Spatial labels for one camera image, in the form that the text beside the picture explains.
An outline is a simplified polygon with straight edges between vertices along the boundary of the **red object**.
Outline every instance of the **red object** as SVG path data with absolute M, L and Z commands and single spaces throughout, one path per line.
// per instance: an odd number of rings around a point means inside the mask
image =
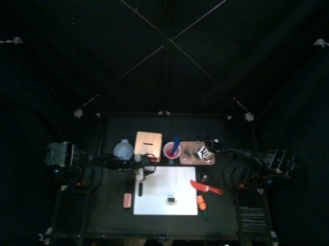
M 132 207 L 132 193 L 125 193 L 124 196 L 124 207 L 129 209 Z
M 202 192 L 209 192 L 212 191 L 213 193 L 221 195 L 222 194 L 222 190 L 220 188 L 214 188 L 212 186 L 208 186 L 205 184 L 200 184 L 198 182 L 190 180 L 190 184 L 194 188 L 197 188 L 198 190 L 201 190 Z

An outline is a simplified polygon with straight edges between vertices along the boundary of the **black table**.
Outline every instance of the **black table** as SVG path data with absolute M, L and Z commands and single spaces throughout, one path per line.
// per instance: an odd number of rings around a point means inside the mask
M 162 145 L 173 141 L 176 136 L 184 141 L 202 140 L 208 136 L 210 139 L 217 138 L 225 146 L 257 149 L 253 125 L 247 122 L 244 115 L 197 117 L 103 114 L 98 124 L 99 138 L 93 139 L 93 142 L 94 153 L 98 146 L 99 154 L 111 153 L 122 139 L 129 139 L 134 146 L 137 132 L 161 133 Z M 208 222 L 201 212 L 197 216 L 134 215 L 134 208 L 122 207 L 124 193 L 130 192 L 134 195 L 134 172 L 98 168 L 101 184 L 91 194 L 79 195 L 66 190 L 59 191 L 51 225 L 53 237 L 74 237 L 79 243 L 83 243 L 87 237 L 239 240 L 243 237 L 239 234 L 243 225 L 237 221 L 239 195 L 225 187 L 222 170 L 226 162 L 226 157 L 217 156 L 214 165 L 196 166 L 197 177 L 201 172 L 208 172 L 209 185 L 224 190 L 222 195 L 202 193 L 209 207 Z M 165 157 L 158 165 L 169 165 Z M 173 168 L 176 166 L 181 166 L 180 159 L 176 160 Z

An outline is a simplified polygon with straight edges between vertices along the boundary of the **small block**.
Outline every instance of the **small block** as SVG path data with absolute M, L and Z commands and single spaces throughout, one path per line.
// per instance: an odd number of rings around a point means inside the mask
M 129 209 L 132 207 L 132 193 L 125 193 L 124 196 L 124 207 Z

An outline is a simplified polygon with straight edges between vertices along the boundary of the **orange object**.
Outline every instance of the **orange object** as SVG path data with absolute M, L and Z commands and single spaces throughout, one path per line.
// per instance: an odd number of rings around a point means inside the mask
M 197 202 L 198 202 L 198 205 L 200 205 L 200 209 L 201 210 L 206 210 L 208 206 L 206 206 L 206 202 L 205 202 L 205 199 L 204 199 L 202 195 L 197 196 Z

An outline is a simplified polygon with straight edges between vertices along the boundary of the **black enclosure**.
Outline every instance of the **black enclosure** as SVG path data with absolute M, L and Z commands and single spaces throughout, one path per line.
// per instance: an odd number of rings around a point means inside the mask
M 185 125 L 217 138 L 214 120 L 240 119 L 247 142 L 228 144 L 287 149 L 300 168 L 268 190 L 273 230 L 281 245 L 328 245 L 328 26 L 325 0 L 3 0 L 0 244 L 37 245 L 50 227 L 49 143 L 98 155 L 152 117 L 146 131 L 190 138 Z

